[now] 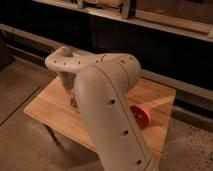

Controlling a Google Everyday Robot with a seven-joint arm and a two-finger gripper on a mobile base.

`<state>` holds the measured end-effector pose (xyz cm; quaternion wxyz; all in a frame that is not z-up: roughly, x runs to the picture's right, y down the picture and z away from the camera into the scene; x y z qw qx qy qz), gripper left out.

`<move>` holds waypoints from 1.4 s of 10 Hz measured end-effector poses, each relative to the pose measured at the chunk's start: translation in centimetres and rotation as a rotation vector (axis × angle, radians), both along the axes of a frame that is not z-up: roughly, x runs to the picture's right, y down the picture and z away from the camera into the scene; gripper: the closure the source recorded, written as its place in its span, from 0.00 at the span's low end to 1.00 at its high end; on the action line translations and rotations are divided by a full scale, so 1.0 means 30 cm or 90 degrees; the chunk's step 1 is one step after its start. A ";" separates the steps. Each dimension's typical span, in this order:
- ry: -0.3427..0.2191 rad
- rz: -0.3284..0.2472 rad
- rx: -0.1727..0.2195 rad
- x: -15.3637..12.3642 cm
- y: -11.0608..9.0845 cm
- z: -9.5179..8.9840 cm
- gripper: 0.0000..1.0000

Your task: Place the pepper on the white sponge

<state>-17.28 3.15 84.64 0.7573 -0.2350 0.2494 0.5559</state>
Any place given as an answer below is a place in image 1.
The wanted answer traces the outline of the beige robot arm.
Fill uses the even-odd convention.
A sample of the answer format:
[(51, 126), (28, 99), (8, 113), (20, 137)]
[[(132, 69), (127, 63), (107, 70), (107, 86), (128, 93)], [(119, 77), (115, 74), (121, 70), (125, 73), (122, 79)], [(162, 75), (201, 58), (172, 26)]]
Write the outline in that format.
[(137, 58), (127, 53), (75, 57), (60, 47), (45, 65), (74, 90), (105, 171), (159, 171), (126, 98), (141, 77)]

